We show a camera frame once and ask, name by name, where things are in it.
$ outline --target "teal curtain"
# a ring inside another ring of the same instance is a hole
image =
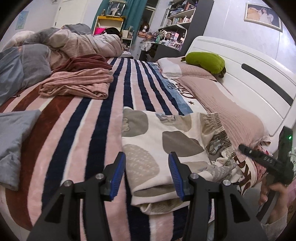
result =
[[[147,0],[126,0],[126,9],[124,15],[127,16],[123,22],[123,29],[128,29],[129,26],[133,26],[133,37],[137,36],[140,22],[144,9],[146,7]]]
[[[128,29],[129,26],[133,26],[134,29],[134,37],[137,35],[140,21],[142,19],[142,15],[144,9],[146,7],[147,0],[126,0],[127,4],[123,11],[123,16],[127,16],[127,18],[123,22],[122,29]],[[94,30],[94,25],[96,23],[97,16],[101,15],[104,9],[108,9],[109,0],[103,0],[94,19],[92,30]]]

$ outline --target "window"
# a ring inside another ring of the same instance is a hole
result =
[[[144,22],[148,23],[149,26],[151,25],[158,2],[159,0],[147,0],[140,25],[142,25]]]

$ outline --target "sleeve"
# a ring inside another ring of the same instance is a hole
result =
[[[264,225],[262,224],[262,228],[266,233],[269,241],[275,241],[283,232],[283,230],[287,226],[287,216],[288,216],[288,211],[281,219],[275,221],[274,223],[264,224]]]
[[[272,14],[269,14],[269,19],[270,19],[270,22],[272,23],[272,21],[274,20],[274,16]]]

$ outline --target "pink folded cloth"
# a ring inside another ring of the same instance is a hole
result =
[[[41,82],[39,94],[46,97],[72,94],[92,99],[106,99],[112,81],[113,76],[109,70],[103,68],[78,72],[61,71]]]

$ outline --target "white door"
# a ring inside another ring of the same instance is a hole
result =
[[[88,0],[62,0],[58,8],[54,27],[61,28],[65,24],[76,24],[82,21]]]

